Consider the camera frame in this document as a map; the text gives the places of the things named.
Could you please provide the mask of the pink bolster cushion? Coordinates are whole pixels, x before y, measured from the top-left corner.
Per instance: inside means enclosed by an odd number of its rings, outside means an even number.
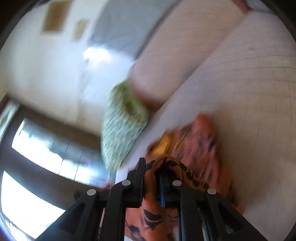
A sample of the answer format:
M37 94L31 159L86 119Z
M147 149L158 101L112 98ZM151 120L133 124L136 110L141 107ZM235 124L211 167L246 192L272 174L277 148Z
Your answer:
M159 109L248 10L245 1L181 1L131 67L132 93L148 109Z

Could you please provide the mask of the small wall picture frame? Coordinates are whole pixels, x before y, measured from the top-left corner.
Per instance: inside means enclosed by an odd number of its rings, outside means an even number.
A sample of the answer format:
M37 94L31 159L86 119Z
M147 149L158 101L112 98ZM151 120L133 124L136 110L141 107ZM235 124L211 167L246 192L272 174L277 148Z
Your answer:
M79 41L83 37L84 32L87 29L88 23L88 19L80 19L75 23L74 32L72 35L73 42Z

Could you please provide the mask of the green white patterned pillow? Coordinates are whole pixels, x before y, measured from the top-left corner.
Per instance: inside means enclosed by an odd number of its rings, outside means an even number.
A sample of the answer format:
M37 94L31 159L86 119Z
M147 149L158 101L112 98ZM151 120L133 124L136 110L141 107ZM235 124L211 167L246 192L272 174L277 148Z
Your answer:
M149 110L132 93L127 79L111 90L101 132L101 154L108 170L120 168L149 120Z

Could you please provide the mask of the pink quilted bed mattress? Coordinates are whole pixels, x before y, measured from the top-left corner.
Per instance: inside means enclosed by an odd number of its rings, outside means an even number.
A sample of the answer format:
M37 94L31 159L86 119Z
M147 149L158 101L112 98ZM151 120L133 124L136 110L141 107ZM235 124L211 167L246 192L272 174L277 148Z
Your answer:
M268 240L295 224L295 41L274 14L251 11L157 112L124 160L123 180L149 143L208 113L245 218Z

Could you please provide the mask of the brown wall picture frame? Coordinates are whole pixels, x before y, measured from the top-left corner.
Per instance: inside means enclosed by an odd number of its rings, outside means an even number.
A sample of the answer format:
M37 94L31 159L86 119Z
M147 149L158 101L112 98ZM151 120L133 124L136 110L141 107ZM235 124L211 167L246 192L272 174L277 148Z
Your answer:
M51 1L46 12L42 33L62 33L71 5L72 1Z

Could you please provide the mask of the bright window with frame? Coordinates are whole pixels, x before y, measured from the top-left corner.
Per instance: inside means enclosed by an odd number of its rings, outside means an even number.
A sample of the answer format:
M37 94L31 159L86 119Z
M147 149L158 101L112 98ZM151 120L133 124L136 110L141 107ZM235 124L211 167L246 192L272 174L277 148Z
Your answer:
M87 190L114 181L99 136L1 101L1 240L34 240Z

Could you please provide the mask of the light blue grey pillow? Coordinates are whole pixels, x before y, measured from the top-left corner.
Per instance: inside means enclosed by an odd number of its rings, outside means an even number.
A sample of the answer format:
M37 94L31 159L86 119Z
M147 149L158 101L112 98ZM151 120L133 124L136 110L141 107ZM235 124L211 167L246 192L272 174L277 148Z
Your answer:
M109 1L89 39L90 47L123 52L137 59L154 31L178 1Z

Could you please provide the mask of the orange black floral garment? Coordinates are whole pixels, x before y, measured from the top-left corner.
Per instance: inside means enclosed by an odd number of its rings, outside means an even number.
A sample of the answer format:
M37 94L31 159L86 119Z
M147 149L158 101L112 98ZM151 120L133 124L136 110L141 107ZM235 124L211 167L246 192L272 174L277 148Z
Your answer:
M193 122L165 131L147 147L145 160L142 206L126 210L125 236L131 240L175 240L177 210L162 208L157 195L157 175L162 167L169 171L173 181L179 180L201 191L216 189L240 214L244 213L208 115L200 113Z

